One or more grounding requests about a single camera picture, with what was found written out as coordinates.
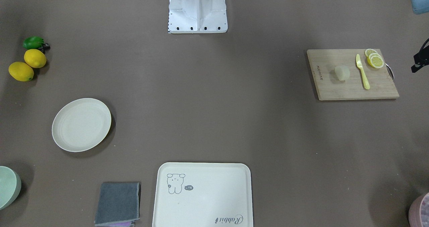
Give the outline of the wooden cutting board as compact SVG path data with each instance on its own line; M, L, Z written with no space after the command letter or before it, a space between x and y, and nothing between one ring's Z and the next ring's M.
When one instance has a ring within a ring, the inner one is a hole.
M374 68L367 62L364 49L309 49L307 57L319 100L386 100L397 99L399 93L386 66ZM370 89L363 87L355 57L360 54ZM339 81L334 72L338 65L350 69L350 78Z

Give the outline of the grey folded cloth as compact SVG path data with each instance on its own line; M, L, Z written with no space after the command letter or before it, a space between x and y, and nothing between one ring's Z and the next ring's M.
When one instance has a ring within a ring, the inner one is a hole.
M133 227L139 219L140 183L104 182L101 184L96 227Z

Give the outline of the yellow plastic knife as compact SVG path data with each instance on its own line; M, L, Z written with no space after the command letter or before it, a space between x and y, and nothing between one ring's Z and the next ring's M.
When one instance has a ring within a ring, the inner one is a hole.
M356 54L355 62L356 62L356 67L360 70L360 75L361 75L363 87L366 90L369 90L370 89L370 84L369 84L369 81L368 81L368 79L366 77L366 73L364 71L363 64L361 62L360 54Z

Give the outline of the lemon slices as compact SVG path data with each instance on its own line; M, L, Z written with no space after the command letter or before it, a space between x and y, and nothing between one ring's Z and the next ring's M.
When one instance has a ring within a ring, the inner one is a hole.
M372 67L379 69L385 66L385 61L377 50L369 48L366 49L364 53L367 58L367 62Z

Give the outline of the pink bowl with ice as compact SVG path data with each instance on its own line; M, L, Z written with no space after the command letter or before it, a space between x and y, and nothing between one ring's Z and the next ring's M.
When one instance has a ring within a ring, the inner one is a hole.
M429 193L416 198L409 209L409 224L411 227L429 226Z

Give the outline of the round cream plate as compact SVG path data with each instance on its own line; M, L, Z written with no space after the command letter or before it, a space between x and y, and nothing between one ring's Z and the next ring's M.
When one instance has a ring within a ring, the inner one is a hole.
M52 123L52 138L67 152L84 152L106 138L111 124L111 112L105 103L82 98L60 109Z

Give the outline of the cream rectangular tray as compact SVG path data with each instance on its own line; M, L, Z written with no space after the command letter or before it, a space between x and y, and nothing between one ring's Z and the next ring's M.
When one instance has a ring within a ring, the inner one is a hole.
M242 163L162 164L152 226L252 227L250 169Z

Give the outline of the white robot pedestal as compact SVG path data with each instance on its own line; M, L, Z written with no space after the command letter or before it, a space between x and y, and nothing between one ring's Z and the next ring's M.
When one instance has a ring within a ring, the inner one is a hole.
M226 0L169 0L168 33L214 34L227 31Z

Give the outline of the green toy pepper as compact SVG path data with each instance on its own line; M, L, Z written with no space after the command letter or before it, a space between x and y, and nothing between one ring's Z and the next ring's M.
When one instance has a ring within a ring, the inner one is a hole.
M49 50L51 47L48 43L44 42L44 39L41 37L33 36L28 37L23 41L22 46L26 49L37 49L42 52Z

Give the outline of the yellow lemon near pepper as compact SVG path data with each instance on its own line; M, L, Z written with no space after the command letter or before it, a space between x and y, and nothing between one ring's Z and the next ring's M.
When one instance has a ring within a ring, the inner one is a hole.
M45 54L37 49L27 50L23 56L23 59L32 68L44 67L47 62Z

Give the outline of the yellow lemon outer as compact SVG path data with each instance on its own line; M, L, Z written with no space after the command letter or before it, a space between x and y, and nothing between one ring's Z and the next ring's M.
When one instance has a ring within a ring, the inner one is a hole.
M14 62L9 66L9 74L18 81L31 81L34 77L34 70L24 62Z

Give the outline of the mint green bowl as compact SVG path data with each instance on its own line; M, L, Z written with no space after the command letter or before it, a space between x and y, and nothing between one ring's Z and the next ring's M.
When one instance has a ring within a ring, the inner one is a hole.
M9 167L0 167L0 209L14 202L21 190L21 179L16 171Z

